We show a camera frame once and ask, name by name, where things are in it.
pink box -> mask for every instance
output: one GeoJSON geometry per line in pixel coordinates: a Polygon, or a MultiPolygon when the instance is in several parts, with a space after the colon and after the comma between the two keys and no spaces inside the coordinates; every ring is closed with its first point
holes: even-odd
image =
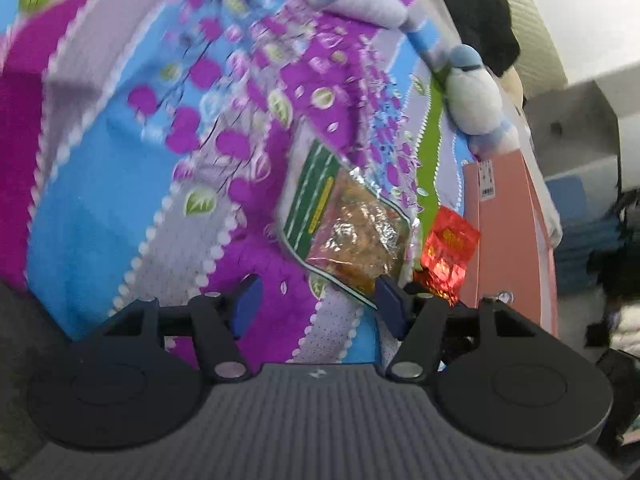
{"type": "MultiPolygon", "coordinates": [[[[557,335],[558,296],[553,249],[540,202],[520,150],[499,155],[483,167],[494,193],[481,200],[481,165],[467,164],[465,219],[480,231],[460,300],[478,306],[483,296],[513,293],[512,307],[557,335]]],[[[484,180],[483,189],[491,186],[484,180]]]]}

plastic bag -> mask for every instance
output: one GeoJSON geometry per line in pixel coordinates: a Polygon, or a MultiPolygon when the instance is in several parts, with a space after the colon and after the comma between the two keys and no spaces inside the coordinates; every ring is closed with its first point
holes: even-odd
{"type": "Polygon", "coordinates": [[[479,240],[480,233],[462,216],[440,206],[433,227],[424,241],[420,270],[414,273],[414,281],[449,300],[450,304],[457,303],[466,266],[479,240]]]}
{"type": "Polygon", "coordinates": [[[410,272],[410,219],[306,128],[291,153],[278,209],[281,240],[305,267],[374,306],[369,297],[380,274],[400,282],[410,272]]]}

barcode sticker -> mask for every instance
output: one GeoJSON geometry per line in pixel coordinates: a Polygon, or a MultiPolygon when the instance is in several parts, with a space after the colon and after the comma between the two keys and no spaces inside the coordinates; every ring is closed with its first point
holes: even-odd
{"type": "Polygon", "coordinates": [[[494,164],[485,160],[478,164],[480,176],[480,202],[491,200],[495,197],[494,164]]]}

red packet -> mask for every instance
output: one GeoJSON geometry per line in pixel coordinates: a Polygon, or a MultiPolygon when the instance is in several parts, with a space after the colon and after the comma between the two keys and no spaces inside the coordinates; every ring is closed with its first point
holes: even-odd
{"type": "Polygon", "coordinates": [[[465,279],[466,264],[473,256],[479,240],[478,230],[462,216],[440,206],[422,247],[422,271],[414,272],[414,281],[449,300],[450,304],[457,303],[465,279]]]}

white plush toy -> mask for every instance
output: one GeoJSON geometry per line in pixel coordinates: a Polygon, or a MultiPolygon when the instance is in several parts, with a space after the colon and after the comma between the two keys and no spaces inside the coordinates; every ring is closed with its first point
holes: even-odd
{"type": "Polygon", "coordinates": [[[458,127],[472,136],[468,142],[471,152],[483,160],[519,148],[518,132],[502,109],[500,89],[480,55],[461,44],[452,49],[449,64],[449,111],[458,127]]]}

